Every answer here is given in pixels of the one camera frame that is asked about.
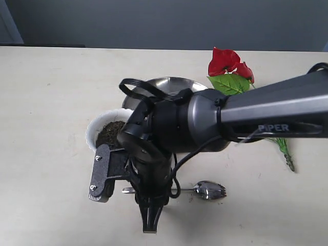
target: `spoon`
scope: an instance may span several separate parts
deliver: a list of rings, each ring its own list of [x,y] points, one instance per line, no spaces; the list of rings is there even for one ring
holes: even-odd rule
[[[226,197],[226,189],[219,183],[211,181],[200,181],[191,189],[181,189],[181,191],[194,191],[200,198],[204,200],[214,200]],[[134,194],[135,190],[132,187],[123,188],[122,193]]]

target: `stainless steel bowl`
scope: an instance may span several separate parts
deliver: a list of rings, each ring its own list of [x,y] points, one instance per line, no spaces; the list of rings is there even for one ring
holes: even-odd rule
[[[154,78],[147,82],[170,95],[177,94],[179,91],[186,88],[190,88],[193,92],[207,89],[206,86],[196,81],[179,77]],[[136,87],[133,89],[133,91],[143,94],[145,96],[151,96],[149,92],[145,91],[142,88]],[[139,100],[127,96],[123,101],[122,108],[135,110],[139,102]]]

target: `red flower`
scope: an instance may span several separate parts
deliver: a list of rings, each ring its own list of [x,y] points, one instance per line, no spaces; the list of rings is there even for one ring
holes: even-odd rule
[[[224,74],[226,70],[232,72],[240,63],[240,57],[233,50],[219,50],[213,48],[213,58],[209,64],[209,76]]]
[[[248,79],[252,84],[254,83],[252,70],[246,66],[245,62],[237,64],[237,71],[233,72],[233,74],[238,74],[241,77]]]

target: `table surface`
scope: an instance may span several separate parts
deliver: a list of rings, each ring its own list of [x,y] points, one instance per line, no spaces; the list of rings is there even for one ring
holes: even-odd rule
[[[328,53],[239,51],[258,87],[305,74]],[[211,86],[211,51],[0,47],[0,245],[326,245],[326,139],[293,139],[298,173],[268,141],[201,153],[178,172],[182,187],[222,183],[228,196],[171,199],[156,235],[143,234],[127,187],[88,199],[93,118],[120,108],[126,77],[179,76]]]

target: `white bowl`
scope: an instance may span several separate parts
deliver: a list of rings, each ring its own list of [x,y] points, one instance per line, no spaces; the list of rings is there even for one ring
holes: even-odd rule
[[[87,145],[93,152],[96,152],[96,141],[99,132],[110,122],[123,121],[127,122],[133,111],[131,109],[114,109],[109,110],[90,122],[87,127],[86,140]]]

